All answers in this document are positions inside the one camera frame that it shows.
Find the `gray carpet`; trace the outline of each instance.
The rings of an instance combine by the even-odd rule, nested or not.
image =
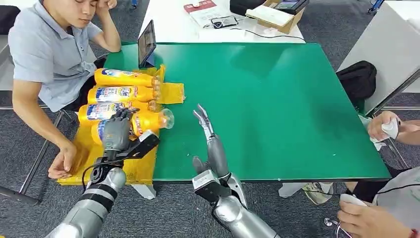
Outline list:
[[[147,1],[140,1],[137,9],[130,1],[120,0],[113,18],[122,40],[137,39],[146,12]],[[311,0],[299,27],[308,42],[322,45],[332,66],[337,69],[348,51],[361,35],[372,16],[367,15],[367,0]],[[94,48],[97,55],[104,53]],[[10,103],[8,93],[0,94],[0,101]],[[393,102],[406,105],[419,102],[416,95],[402,95]],[[417,119],[417,112],[399,114],[403,119]],[[29,129],[13,112],[0,112],[0,184],[18,190],[25,179],[42,139]],[[66,120],[60,130],[73,137],[76,125]],[[420,147],[398,144],[410,166],[419,166]],[[397,163],[388,148],[381,153],[396,168]],[[0,235],[7,238],[43,237],[58,225],[77,201],[81,187],[60,186],[47,178],[47,168],[57,154],[57,148],[47,150],[46,160],[28,190],[28,194],[42,199],[41,204],[29,206],[0,196]],[[344,191],[343,184],[336,184]],[[104,238],[229,238],[230,234],[210,216],[210,208],[192,191],[190,184],[157,184],[157,198],[145,200],[126,186],[109,215],[101,237]],[[283,238],[329,238],[333,229],[323,224],[324,217],[335,218],[338,199],[314,206],[302,192],[289,199],[277,195],[280,183],[246,183],[245,192],[250,209],[261,215]]]

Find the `person's knee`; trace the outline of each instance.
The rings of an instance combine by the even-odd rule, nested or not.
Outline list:
[[[346,185],[346,187],[351,191],[351,192],[353,192],[354,191],[354,189],[355,189],[355,187],[356,187],[356,185],[357,185],[357,182],[344,182],[345,183],[345,185]]]

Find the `black bag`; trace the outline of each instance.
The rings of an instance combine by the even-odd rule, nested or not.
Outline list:
[[[19,8],[15,6],[0,5],[0,35],[9,34],[19,13]]]
[[[355,107],[375,92],[376,68],[367,61],[357,62],[337,72],[337,77]]]

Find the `cardboard box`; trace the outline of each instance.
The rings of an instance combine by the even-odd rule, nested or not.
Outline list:
[[[274,6],[276,6],[279,2],[281,2],[281,0],[267,0],[267,1],[265,1],[264,3],[263,3],[263,5],[264,6],[268,6],[268,7],[274,7]],[[280,32],[283,32],[283,33],[286,33],[286,34],[289,34],[290,33],[290,31],[292,30],[292,28],[293,27],[295,27],[296,26],[296,24],[298,24],[298,22],[301,20],[301,18],[302,18],[302,14],[303,14],[303,12],[305,11],[305,7],[300,11],[300,12],[298,12],[298,14],[296,14],[290,21],[288,21],[286,24],[284,24],[284,25],[282,25],[282,26],[279,26],[279,25],[275,25],[275,24],[273,24],[273,23],[270,23],[270,22],[268,22],[268,21],[264,21],[264,20],[262,20],[262,19],[259,19],[259,18],[256,18],[256,17],[253,17],[253,16],[250,16],[250,15],[247,15],[247,16],[249,16],[249,17],[253,17],[253,18],[256,18],[257,20],[258,20],[258,24],[259,25],[261,25],[261,26],[265,26],[265,27],[267,27],[267,28],[270,28],[270,27],[272,27],[272,28],[275,28],[275,29],[277,29],[278,31],[280,31]]]

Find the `yellow bottle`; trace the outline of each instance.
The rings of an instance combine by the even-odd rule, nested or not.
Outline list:
[[[104,137],[104,128],[108,120],[96,121],[91,128],[92,139],[98,144],[102,145]],[[169,109],[163,109],[159,113],[139,112],[133,115],[131,119],[132,130],[129,134],[131,140],[137,139],[143,131],[153,130],[157,131],[160,128],[171,129],[174,124],[173,113]]]
[[[160,128],[171,129],[175,123],[173,113],[169,109],[163,109],[158,113],[140,111],[135,113],[131,119],[133,132],[136,136],[143,134],[143,131],[158,131]]]
[[[160,85],[157,77],[145,73],[128,72],[117,69],[99,68],[95,71],[95,81],[106,86],[144,86],[152,88]]]
[[[138,108],[140,111],[156,110],[155,101],[148,103],[141,102],[116,102],[116,103],[97,103],[83,105],[79,109],[80,125],[92,125],[100,120],[111,118],[121,108]]]
[[[88,93],[88,103],[105,102],[149,102],[160,98],[159,87],[147,88],[141,86],[101,87],[95,86]]]

